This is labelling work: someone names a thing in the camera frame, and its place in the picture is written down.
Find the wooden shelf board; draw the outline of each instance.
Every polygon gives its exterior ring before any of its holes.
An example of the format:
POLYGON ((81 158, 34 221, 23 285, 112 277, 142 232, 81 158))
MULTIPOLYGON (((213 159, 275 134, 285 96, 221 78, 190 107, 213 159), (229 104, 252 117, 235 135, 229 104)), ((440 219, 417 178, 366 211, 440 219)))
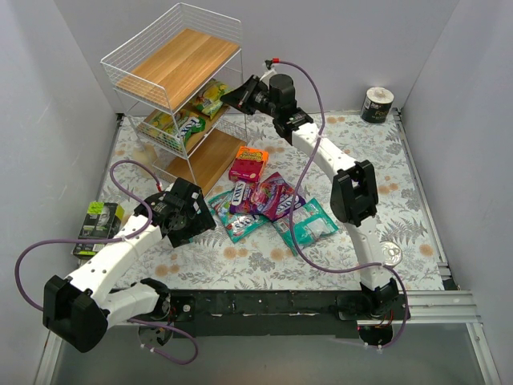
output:
POLYGON ((230 109, 230 106, 224 105, 221 109, 216 113, 214 118, 210 120, 210 118, 204 114, 201 114, 196 110, 193 106, 186 106, 189 111, 193 111, 196 114, 200 115, 203 119, 205 119, 205 129, 202 132, 197 132, 192 134, 187 143, 185 144, 185 150, 187 154, 190 154, 194 147, 203 139, 205 135, 207 135, 216 125, 217 121, 224 115, 224 113, 230 109))
MULTIPOLYGON (((208 194, 235 159, 239 147, 245 145, 243 140, 214 129, 200 148, 192 154, 189 160, 196 176, 196 184, 203 189, 204 195, 208 194)), ((184 159, 175 158, 165 171, 194 183, 184 159)))
MULTIPOLYGON (((175 110, 238 50, 235 43, 187 28, 131 73, 164 87, 175 110)), ((126 76, 116 86, 169 108, 160 89, 133 76, 126 76)))

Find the wall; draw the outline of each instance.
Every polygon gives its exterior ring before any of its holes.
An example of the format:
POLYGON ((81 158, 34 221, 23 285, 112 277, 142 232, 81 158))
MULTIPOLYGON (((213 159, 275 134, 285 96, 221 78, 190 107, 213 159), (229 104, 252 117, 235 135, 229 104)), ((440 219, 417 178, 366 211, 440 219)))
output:
MULTIPOLYGON (((174 1, 55 0, 103 92, 119 101, 100 59, 137 34, 174 1)), ((265 59, 302 65, 327 110, 357 110, 369 86, 388 87, 402 106, 458 0, 187 0, 242 21, 244 73, 261 75, 265 59)), ((297 98, 318 111, 311 86, 295 70, 297 98)))
MULTIPOLYGON (((51 0, 0 0, 0 382, 34 381, 47 330, 14 285, 29 244, 76 237, 95 198, 115 114, 51 0)), ((70 246, 29 254, 22 280, 42 303, 44 282, 76 266, 70 246)))
POLYGON ((451 271, 472 289, 513 383, 513 3, 460 2, 404 108, 406 135, 451 271))

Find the black and green box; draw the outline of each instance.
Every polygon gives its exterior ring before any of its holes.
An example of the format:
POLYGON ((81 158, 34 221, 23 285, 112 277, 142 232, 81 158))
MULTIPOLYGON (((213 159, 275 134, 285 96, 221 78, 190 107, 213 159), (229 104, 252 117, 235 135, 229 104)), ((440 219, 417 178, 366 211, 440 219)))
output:
MULTIPOLYGON (((79 239, 113 238, 119 232, 123 215, 123 207, 117 203, 91 202, 80 230, 79 239)), ((73 255, 80 259, 90 259, 104 246, 103 244, 77 243, 73 249, 73 255)))

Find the leaf pattern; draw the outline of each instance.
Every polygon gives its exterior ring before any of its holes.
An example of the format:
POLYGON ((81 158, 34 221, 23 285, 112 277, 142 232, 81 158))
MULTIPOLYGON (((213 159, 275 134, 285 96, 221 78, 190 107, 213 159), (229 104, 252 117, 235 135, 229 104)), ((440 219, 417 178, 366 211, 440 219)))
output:
MULTIPOLYGON (((371 125, 358 115, 330 114, 336 123, 327 123, 325 133, 345 153, 358 160, 369 160, 376 170, 379 188, 378 236, 381 241, 398 243, 403 261, 398 266, 409 290, 443 290, 433 247, 425 227, 427 219, 410 174, 398 131, 392 117, 384 124, 371 125)), ((249 145, 266 148, 269 163, 264 178, 275 171, 294 184, 305 163, 306 156, 279 138, 270 118, 264 115, 244 117, 229 115, 226 131, 233 124, 248 124, 249 145)), ((317 124, 319 115, 313 115, 317 124)), ((120 128, 119 138, 111 164, 131 157, 136 135, 128 120, 120 128)), ((156 148, 160 159, 168 154, 156 148)), ((133 193, 146 197, 155 192, 155 183, 147 179, 133 165, 116 170, 119 182, 133 193)), ((233 183, 226 172, 217 182, 210 197, 231 189, 233 183)), ((334 218, 329 207, 330 182, 315 164, 303 181, 303 194, 316 197, 325 211, 334 218)), ((126 213, 137 202, 128 199, 107 178, 102 187, 104 201, 120 203, 126 213)), ((120 278, 116 287, 128 287, 142 278, 162 281, 171 289, 239 289, 239 290, 358 290, 360 275, 327 274, 310 268, 299 257, 294 257, 271 224, 265 224, 236 244, 233 244, 219 218, 217 228, 191 239, 189 245, 173 249, 168 240, 150 248, 139 256, 136 263, 120 278)), ((305 249, 306 255, 317 264, 330 269, 355 266, 354 247, 339 223, 339 231, 305 249)))

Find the black can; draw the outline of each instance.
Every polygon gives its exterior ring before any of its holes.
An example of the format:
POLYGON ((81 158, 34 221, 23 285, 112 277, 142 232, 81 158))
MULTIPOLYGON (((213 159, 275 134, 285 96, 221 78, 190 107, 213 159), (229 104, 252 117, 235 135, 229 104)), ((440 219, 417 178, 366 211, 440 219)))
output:
POLYGON ((367 90, 366 99, 363 102, 360 117, 367 123, 385 123, 394 94, 382 87, 372 87, 367 90))

